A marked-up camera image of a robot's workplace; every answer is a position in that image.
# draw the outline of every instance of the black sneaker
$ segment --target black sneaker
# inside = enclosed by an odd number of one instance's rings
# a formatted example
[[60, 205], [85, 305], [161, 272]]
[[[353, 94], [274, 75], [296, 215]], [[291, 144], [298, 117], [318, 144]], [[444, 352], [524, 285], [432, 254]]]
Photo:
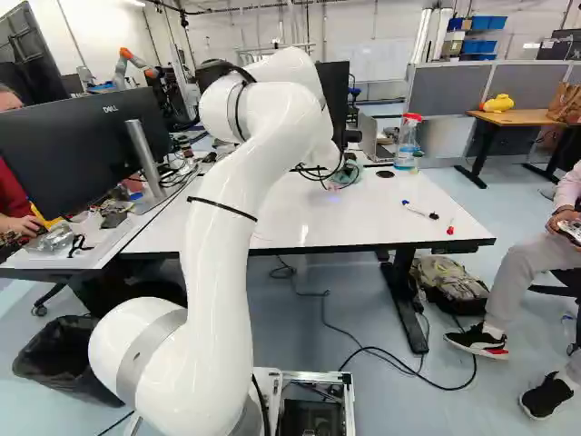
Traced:
[[473, 325], [470, 330], [463, 333], [446, 333], [444, 339], [455, 347], [465, 352], [471, 352], [479, 356], [486, 356], [500, 361], [508, 360], [507, 336], [496, 339], [489, 333], [482, 332], [484, 323]]
[[550, 418], [557, 407], [573, 398], [573, 391], [555, 376], [556, 372], [551, 372], [545, 377], [543, 384], [523, 393], [518, 399], [523, 411], [533, 420], [543, 421]]

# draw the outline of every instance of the red shirt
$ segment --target red shirt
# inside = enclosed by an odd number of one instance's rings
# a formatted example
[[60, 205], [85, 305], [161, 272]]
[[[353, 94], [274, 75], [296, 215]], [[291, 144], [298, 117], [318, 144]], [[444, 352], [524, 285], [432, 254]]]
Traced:
[[7, 216], [22, 218], [32, 215], [30, 203], [26, 198], [25, 190], [16, 180], [10, 168], [0, 157], [0, 213]]

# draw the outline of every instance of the person's hand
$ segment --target person's hand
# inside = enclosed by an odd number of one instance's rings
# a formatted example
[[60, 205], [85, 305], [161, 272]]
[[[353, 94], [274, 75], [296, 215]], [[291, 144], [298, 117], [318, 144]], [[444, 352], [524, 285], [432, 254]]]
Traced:
[[23, 236], [35, 238], [42, 227], [42, 224], [35, 216], [23, 216], [22, 218], [14, 218], [12, 216], [5, 216], [0, 221], [0, 232], [14, 231]]
[[557, 234], [559, 228], [556, 226], [556, 224], [559, 221], [576, 221], [576, 220], [581, 220], [581, 213], [575, 212], [571, 209], [565, 209], [551, 216], [548, 219], [547, 225], [545, 227], [547, 228], [549, 233]]

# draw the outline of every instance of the game controller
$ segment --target game controller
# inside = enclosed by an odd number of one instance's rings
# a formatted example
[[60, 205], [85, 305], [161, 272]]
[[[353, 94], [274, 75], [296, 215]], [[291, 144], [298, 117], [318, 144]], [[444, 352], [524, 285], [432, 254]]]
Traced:
[[566, 236], [577, 247], [581, 247], [581, 221], [559, 221], [559, 233]]

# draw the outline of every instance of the cubicle partition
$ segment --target cubicle partition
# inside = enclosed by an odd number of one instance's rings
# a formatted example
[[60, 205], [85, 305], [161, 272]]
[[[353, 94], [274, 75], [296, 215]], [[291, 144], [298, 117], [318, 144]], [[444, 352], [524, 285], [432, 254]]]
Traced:
[[[581, 62], [571, 61], [483, 61], [411, 65], [408, 70], [408, 97], [404, 112], [422, 114], [419, 143], [429, 166], [448, 158], [472, 156], [474, 118], [466, 111], [498, 94], [508, 94], [516, 109], [547, 108], [561, 81], [581, 84]], [[492, 154], [503, 162], [524, 162], [535, 139], [514, 134]]]

